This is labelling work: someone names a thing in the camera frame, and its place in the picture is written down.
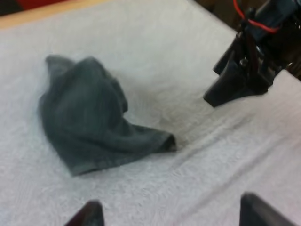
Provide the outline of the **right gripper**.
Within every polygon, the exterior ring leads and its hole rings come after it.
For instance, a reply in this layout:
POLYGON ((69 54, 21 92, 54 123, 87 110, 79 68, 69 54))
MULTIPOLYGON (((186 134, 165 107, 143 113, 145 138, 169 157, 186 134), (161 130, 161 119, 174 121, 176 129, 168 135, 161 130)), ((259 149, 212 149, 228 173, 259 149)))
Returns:
POLYGON ((213 67, 219 78, 203 96, 212 107, 264 95, 282 70, 301 78, 301 2, 268 0, 247 10, 238 0, 233 5, 241 23, 231 47, 213 67))

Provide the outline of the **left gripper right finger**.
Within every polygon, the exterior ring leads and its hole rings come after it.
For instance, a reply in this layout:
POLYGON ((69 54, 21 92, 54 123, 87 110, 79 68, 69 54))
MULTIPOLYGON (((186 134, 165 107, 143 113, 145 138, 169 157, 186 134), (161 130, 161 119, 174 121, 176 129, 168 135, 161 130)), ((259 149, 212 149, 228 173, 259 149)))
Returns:
POLYGON ((244 193, 240 199, 240 226, 296 226, 279 211, 254 193, 244 193))

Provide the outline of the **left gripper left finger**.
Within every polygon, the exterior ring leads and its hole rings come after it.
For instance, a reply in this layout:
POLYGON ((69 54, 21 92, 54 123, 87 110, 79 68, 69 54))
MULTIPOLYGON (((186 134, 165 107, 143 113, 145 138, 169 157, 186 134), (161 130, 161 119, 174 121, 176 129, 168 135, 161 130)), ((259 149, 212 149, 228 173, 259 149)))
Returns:
POLYGON ((88 201, 65 226, 104 226, 102 204, 97 200, 88 201))

